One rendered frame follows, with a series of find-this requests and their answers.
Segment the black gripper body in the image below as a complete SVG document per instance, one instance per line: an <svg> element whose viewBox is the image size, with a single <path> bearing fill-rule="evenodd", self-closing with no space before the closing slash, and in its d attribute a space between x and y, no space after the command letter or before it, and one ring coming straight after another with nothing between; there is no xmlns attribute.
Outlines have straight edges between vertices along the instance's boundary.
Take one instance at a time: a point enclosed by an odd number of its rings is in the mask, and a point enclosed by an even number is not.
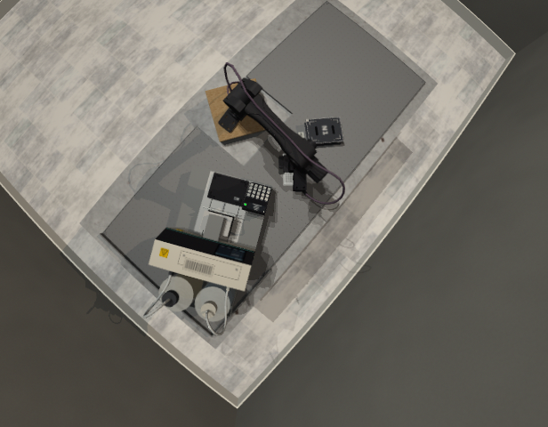
<svg viewBox="0 0 548 427"><path fill-rule="evenodd" d="M290 161L290 158L287 155L278 157L279 168L283 168L284 173L288 173L288 163L289 163L289 161Z"/></svg>

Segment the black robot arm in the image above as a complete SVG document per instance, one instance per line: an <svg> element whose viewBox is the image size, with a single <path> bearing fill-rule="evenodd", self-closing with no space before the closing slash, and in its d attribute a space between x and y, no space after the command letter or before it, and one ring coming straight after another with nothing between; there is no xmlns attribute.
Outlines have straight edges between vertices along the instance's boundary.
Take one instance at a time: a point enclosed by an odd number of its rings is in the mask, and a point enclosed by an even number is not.
<svg viewBox="0 0 548 427"><path fill-rule="evenodd" d="M296 146L299 147L302 152L307 155L311 160L313 160L317 165L325 168L314 156L317 153L317 151L315 150L317 144L311 139L306 140L305 138L302 138L300 134L292 131L280 120L280 118L269 108L263 97L259 94L259 91L262 90L262 87L257 82L247 78L243 78L242 80L245 89L247 89L246 91L250 94L252 100L247 97L243 90L242 84L239 82L237 86L223 100L229 108L219 120L218 124L226 129L228 132L231 132L238 123L238 121L248 115L257 123L259 123L268 133L270 133L270 135L277 141L285 154L288 154L287 156L290 158L290 161L288 163L288 172L294 174L293 191L304 191L295 189L307 190L306 174L308 174L314 182L319 183L327 175L327 173L312 164L296 148ZM233 108L235 108L237 111L233 112ZM233 122L235 123L232 124Z"/></svg>

